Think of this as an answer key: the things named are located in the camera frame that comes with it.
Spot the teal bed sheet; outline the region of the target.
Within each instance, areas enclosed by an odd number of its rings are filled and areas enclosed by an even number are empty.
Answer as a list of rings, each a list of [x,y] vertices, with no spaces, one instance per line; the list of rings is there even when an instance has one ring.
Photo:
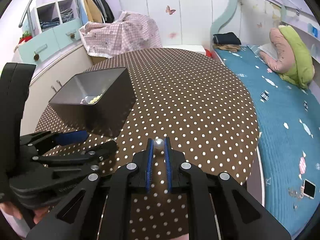
[[[295,238],[319,206],[319,103],[310,90],[282,80],[254,48],[217,54],[254,102],[265,207]],[[305,179],[316,185],[314,199],[303,195]]]

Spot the dark metal storage box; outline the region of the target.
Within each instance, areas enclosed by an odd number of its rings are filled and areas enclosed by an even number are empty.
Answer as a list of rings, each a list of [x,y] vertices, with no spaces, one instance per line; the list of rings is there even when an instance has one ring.
[[[81,104],[87,98],[88,104]],[[49,106],[68,127],[117,137],[136,102],[129,71],[108,68],[74,75]]]

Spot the pink and green pillow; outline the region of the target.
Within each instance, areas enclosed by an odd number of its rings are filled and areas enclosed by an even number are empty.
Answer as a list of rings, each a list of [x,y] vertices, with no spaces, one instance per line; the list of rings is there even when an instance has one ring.
[[[307,89],[315,75],[312,57],[305,43],[290,25],[272,28],[270,43],[259,49],[259,55],[280,78]]]

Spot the pink checkered cloth cover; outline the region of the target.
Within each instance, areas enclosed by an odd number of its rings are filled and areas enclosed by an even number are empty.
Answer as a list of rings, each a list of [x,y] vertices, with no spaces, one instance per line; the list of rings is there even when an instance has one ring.
[[[149,16],[123,11],[113,23],[87,22],[79,29],[89,56],[114,56],[149,48],[161,48],[156,22]]]

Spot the folded dark clothes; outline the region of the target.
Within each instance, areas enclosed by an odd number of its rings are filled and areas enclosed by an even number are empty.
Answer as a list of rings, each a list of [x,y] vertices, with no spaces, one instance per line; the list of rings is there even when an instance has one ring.
[[[224,34],[214,34],[213,35],[213,44],[219,45],[241,45],[240,39],[233,32],[224,33]]]

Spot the white cubby shelf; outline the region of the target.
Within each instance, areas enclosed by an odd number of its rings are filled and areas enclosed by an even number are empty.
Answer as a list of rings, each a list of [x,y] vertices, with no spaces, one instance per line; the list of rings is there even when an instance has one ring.
[[[79,17],[75,0],[30,0],[22,14],[18,27],[36,36],[54,27],[51,23],[59,19],[59,25]]]

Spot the pearl earring with gold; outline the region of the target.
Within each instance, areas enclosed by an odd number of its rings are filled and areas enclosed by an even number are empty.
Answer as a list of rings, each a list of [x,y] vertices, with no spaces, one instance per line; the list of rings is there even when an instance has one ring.
[[[161,138],[155,139],[153,141],[153,151],[162,152],[164,150],[164,140]]]

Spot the brown polka dot tablecloth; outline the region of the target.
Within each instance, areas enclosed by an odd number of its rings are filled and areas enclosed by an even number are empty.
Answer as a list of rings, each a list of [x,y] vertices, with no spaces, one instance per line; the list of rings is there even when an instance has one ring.
[[[187,50],[153,48],[102,61],[86,72],[126,67],[136,103],[114,156],[100,164],[104,175],[131,162],[148,138],[169,137],[186,161],[214,175],[228,172],[240,185],[251,175],[259,138],[251,96],[223,64]],[[132,195],[127,239],[171,239],[188,233],[185,194],[167,189],[163,152],[153,155],[147,195]]]

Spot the teal drawer unit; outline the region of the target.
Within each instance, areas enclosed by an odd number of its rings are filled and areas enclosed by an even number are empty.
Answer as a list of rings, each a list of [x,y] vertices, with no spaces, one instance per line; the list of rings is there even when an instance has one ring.
[[[58,51],[80,40],[81,21],[72,21],[50,28],[17,49],[23,63],[41,64]]]

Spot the white cat charm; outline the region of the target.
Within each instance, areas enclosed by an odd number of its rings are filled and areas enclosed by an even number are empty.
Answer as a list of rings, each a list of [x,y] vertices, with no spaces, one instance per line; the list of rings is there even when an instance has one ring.
[[[87,98],[83,98],[80,103],[81,104],[88,104]]]

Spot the hanging clothes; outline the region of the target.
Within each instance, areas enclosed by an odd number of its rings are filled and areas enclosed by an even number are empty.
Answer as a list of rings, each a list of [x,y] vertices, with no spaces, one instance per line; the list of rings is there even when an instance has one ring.
[[[87,22],[113,23],[114,15],[106,0],[75,0],[82,25]]]

